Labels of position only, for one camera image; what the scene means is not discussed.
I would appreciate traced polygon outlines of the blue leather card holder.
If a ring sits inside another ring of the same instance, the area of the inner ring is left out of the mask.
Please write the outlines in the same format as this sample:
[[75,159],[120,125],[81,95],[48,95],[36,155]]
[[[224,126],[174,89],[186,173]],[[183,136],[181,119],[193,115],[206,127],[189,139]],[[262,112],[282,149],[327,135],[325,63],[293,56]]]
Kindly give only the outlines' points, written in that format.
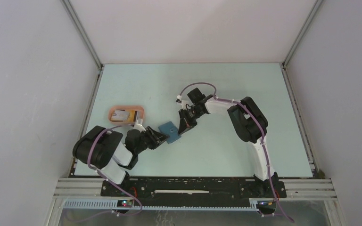
[[181,135],[179,135],[178,133],[178,128],[171,121],[158,126],[158,128],[161,133],[166,134],[168,136],[166,140],[168,144],[172,144],[181,138]]

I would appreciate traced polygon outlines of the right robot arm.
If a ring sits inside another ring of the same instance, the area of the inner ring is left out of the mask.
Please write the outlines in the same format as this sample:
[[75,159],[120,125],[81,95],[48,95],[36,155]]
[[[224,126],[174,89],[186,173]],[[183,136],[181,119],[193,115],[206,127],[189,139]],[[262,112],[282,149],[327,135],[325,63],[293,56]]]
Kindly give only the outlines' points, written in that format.
[[191,130],[197,120],[204,114],[226,114],[229,116],[237,136],[253,147],[255,190],[262,197],[269,196],[278,182],[267,151],[266,135],[268,121],[257,104],[250,97],[242,100],[219,98],[215,94],[204,95],[198,88],[187,94],[192,104],[188,104],[181,95],[176,102],[181,105],[179,110],[180,123],[178,134]]

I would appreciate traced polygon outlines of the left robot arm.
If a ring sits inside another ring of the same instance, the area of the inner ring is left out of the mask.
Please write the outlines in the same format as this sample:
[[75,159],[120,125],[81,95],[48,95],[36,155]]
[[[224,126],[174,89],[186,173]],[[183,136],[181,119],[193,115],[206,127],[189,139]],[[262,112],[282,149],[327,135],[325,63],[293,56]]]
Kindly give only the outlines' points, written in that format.
[[73,157],[111,181],[117,195],[125,196],[130,190],[130,175],[125,170],[136,165],[143,151],[154,150],[169,138],[148,126],[129,130],[122,142],[122,133],[95,126],[75,143]]

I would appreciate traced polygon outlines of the yellow black credit card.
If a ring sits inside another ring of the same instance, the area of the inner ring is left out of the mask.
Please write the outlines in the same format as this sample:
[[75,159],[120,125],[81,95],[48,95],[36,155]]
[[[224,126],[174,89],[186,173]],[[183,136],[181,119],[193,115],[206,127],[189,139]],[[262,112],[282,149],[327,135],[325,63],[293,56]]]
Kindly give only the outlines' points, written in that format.
[[130,110],[129,111],[129,116],[127,118],[127,121],[129,122],[135,122],[138,119],[138,114],[139,112],[136,110]]

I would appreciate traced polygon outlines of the silver credit card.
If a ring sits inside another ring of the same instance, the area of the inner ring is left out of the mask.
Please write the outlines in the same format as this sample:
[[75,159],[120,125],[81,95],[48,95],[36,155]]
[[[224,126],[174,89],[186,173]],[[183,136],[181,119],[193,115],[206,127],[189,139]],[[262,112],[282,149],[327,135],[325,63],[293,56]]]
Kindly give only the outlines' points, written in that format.
[[115,109],[110,117],[111,121],[127,121],[129,111]]

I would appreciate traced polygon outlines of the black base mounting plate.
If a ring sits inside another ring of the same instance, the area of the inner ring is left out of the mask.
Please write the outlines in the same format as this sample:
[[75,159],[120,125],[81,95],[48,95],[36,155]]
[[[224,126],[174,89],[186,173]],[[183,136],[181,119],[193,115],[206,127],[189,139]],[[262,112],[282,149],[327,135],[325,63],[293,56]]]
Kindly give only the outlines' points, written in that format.
[[102,197],[135,195],[143,207],[233,208],[251,207],[253,199],[286,198],[286,188],[250,177],[130,177],[122,190],[103,181]]

